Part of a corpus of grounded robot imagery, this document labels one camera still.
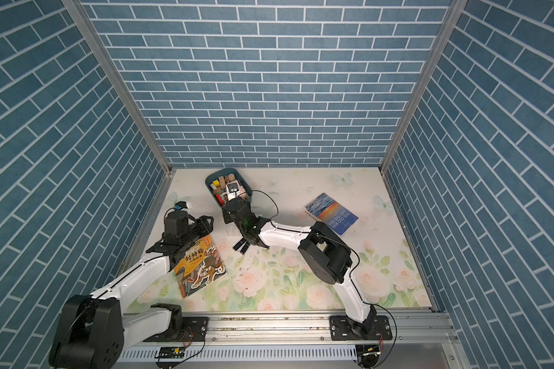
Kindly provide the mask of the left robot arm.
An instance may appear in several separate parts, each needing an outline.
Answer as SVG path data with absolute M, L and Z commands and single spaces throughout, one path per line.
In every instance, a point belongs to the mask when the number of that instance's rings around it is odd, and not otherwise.
M 157 303 L 140 314 L 127 308 L 154 281 L 178 267 L 186 252 L 210 235 L 214 219 L 174 208 L 161 238 L 129 270 L 88 295 L 74 295 L 62 308 L 49 352 L 54 368 L 111 368 L 132 346 L 147 340 L 192 337 L 176 304 Z

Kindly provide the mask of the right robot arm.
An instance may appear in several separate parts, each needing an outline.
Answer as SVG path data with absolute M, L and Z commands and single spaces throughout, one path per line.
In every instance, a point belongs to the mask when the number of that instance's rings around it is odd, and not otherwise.
M 334 287 L 345 308 L 352 332 L 367 340 L 376 332 L 377 310 L 363 301 L 352 279 L 352 249 L 325 223 L 310 227 L 273 223 L 252 212 L 251 204 L 234 198 L 223 205 L 226 222 L 234 223 L 242 235 L 236 250 L 245 253 L 249 246 L 285 248 L 303 257 L 314 275 Z

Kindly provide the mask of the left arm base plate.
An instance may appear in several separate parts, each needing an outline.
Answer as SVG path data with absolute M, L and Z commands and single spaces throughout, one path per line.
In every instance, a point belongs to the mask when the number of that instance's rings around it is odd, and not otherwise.
M 152 335 L 145 342 L 203 342 L 208 324 L 209 319 L 204 316 L 183 317 L 180 322 L 172 321 L 166 331 Z

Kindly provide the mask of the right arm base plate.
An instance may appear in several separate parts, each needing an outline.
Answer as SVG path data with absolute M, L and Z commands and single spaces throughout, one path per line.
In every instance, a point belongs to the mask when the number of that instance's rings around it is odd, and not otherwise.
M 393 339 L 389 318 L 377 315 L 366 324 L 358 323 L 346 315 L 329 317 L 329 332 L 333 341 L 391 341 Z

